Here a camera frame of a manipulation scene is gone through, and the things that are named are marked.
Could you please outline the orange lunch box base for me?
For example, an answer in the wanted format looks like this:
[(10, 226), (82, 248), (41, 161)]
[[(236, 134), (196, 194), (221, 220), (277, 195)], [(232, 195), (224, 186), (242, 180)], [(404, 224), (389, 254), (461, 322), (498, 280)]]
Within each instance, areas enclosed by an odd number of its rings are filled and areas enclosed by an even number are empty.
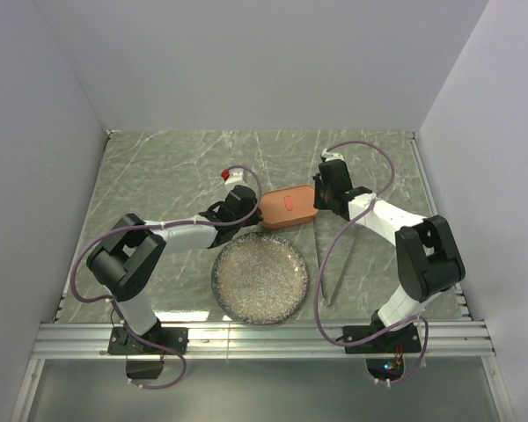
[(277, 230), (312, 222), (318, 210), (314, 207), (287, 210), (285, 208), (266, 208), (262, 210), (261, 225), (264, 229)]

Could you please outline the orange lunch box lid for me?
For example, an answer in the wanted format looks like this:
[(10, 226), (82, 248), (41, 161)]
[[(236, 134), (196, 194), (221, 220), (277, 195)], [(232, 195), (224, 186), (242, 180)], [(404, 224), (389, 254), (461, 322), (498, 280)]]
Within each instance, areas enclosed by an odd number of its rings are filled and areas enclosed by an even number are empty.
[(260, 200), (260, 211), (266, 208), (287, 210), (314, 207), (314, 187), (310, 185), (292, 186), (264, 193)]

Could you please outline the metal tongs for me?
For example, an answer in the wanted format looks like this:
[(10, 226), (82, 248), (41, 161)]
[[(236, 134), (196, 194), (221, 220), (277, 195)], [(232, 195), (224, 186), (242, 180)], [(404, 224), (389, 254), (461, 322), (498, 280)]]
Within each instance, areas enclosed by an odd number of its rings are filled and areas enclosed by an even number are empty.
[[(330, 247), (335, 235), (346, 222), (336, 215), (319, 214), (313, 221), (313, 236), (318, 267)], [(329, 255), (323, 272), (320, 297), (322, 305), (331, 308), (349, 268), (351, 255), (356, 247), (357, 226), (342, 234)]]

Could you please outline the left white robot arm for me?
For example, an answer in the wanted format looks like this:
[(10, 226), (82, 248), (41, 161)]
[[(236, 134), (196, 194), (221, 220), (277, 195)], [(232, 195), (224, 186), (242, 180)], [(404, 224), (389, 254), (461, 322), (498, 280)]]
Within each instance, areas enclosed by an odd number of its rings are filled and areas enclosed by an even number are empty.
[(174, 221), (167, 227), (127, 214), (114, 226), (122, 231), (102, 239), (92, 250), (86, 266), (114, 298), (131, 330), (128, 342), (139, 353), (151, 353), (160, 341), (160, 321), (144, 289), (163, 253), (212, 249), (230, 242), (240, 229), (260, 222), (256, 205), (253, 189), (236, 185), (224, 200), (192, 217), (189, 224)]

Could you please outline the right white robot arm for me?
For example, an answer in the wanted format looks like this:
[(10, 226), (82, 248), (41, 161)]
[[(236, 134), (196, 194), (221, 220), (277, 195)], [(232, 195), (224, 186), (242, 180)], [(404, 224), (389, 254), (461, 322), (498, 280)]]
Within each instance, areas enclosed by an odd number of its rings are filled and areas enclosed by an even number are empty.
[(324, 158), (313, 180), (314, 207), (330, 210), (346, 222), (327, 249), (321, 273), (340, 237), (354, 226), (368, 229), (395, 248), (399, 286), (373, 316), (370, 335), (353, 343), (360, 346), (371, 341), (378, 350), (390, 351), (401, 340), (400, 329), (466, 276), (450, 224), (441, 215), (413, 214), (363, 186), (354, 187), (340, 155)]

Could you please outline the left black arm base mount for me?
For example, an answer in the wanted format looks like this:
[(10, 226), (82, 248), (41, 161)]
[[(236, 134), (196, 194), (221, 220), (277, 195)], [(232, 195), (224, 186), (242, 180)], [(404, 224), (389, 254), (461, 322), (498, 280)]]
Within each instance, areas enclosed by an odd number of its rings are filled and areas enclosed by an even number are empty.
[(143, 340), (134, 338), (124, 327), (114, 327), (108, 342), (109, 355), (153, 355), (167, 353), (167, 349), (180, 354), (187, 350), (188, 328), (162, 327), (156, 333), (143, 337)]

